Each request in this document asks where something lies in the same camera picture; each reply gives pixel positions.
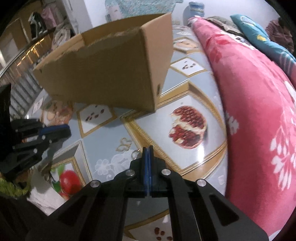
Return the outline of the green sleeve forearm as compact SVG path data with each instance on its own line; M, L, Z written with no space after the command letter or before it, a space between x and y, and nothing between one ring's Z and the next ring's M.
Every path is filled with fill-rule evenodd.
M6 198L22 198L29 194L31 190L31 180L28 179L24 183L13 183L1 178L1 196Z

